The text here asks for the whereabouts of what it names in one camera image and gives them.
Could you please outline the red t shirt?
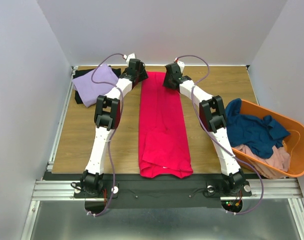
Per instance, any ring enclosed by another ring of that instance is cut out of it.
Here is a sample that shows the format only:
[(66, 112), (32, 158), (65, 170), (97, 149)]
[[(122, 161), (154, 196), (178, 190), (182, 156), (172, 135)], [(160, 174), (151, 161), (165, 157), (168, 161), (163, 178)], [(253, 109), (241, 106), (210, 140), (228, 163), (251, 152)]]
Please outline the red t shirt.
[(193, 174), (180, 94), (163, 86), (165, 73), (148, 72), (141, 85), (138, 136), (140, 175)]

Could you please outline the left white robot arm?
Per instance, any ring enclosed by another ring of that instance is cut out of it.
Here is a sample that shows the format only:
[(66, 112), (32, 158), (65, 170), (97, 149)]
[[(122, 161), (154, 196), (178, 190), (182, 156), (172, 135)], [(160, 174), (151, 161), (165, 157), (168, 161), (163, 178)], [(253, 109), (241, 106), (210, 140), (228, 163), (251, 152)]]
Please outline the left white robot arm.
[(96, 100), (94, 123), (95, 138), (91, 155), (87, 166), (81, 176), (80, 185), (77, 190), (85, 192), (92, 197), (98, 197), (103, 190), (104, 161), (106, 152), (110, 152), (110, 142), (119, 126), (124, 97), (137, 84), (145, 80), (148, 75), (145, 64), (136, 58), (134, 53), (122, 55), (126, 60), (127, 67), (120, 75), (117, 83), (107, 81), (94, 81), (94, 74), (91, 81), (97, 85), (107, 84), (113, 88), (105, 95), (99, 95)]

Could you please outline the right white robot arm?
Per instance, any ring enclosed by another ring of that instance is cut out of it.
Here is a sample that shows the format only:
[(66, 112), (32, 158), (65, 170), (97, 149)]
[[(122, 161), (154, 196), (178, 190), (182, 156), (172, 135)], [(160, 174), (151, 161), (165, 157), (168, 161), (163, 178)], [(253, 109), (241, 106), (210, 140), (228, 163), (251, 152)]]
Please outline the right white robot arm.
[(188, 97), (194, 108), (199, 107), (196, 115), (201, 127), (213, 142), (222, 174), (222, 180), (218, 186), (213, 183), (208, 185), (208, 192), (210, 194), (216, 191), (227, 195), (236, 194), (246, 184), (246, 179), (228, 140), (227, 117), (222, 97), (205, 92), (190, 77), (184, 76), (184, 67), (185, 64), (178, 59), (167, 64), (163, 86)]

